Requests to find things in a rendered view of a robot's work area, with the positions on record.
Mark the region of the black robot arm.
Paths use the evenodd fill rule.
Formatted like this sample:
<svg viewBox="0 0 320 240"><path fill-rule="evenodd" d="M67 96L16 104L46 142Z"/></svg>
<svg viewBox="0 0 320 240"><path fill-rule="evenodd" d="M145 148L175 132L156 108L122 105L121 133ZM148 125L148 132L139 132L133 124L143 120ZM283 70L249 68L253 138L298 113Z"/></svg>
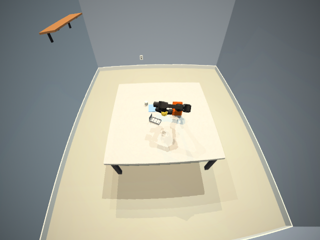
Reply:
<svg viewBox="0 0 320 240"><path fill-rule="evenodd" d="M154 101L153 102L153 107L157 107L160 110L163 109L167 109L167 108L171 108L171 109L175 109L176 111L180 112L183 111L185 113L189 113L191 112L191 106L190 104L184 103L184 104L168 104L168 102L165 101Z"/></svg>

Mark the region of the light blue square mat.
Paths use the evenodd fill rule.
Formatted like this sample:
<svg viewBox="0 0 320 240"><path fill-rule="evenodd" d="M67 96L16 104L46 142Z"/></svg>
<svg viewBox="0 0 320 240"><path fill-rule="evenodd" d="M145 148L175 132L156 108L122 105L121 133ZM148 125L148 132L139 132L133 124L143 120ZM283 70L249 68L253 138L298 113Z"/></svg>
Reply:
<svg viewBox="0 0 320 240"><path fill-rule="evenodd" d="M156 112L155 109L156 107L153 107L153 104L148 105L148 112Z"/></svg>

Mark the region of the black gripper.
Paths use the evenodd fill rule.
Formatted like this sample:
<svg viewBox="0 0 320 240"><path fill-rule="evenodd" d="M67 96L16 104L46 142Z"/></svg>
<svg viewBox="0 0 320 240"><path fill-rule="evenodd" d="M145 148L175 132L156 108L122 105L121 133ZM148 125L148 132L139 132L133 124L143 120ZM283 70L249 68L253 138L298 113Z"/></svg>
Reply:
<svg viewBox="0 0 320 240"><path fill-rule="evenodd" d="M156 107L155 108L155 111L156 112L159 112L159 113L161 113L161 112L167 112L167 115L172 115L172 113L173 113L173 109L159 109L158 107Z"/></svg>

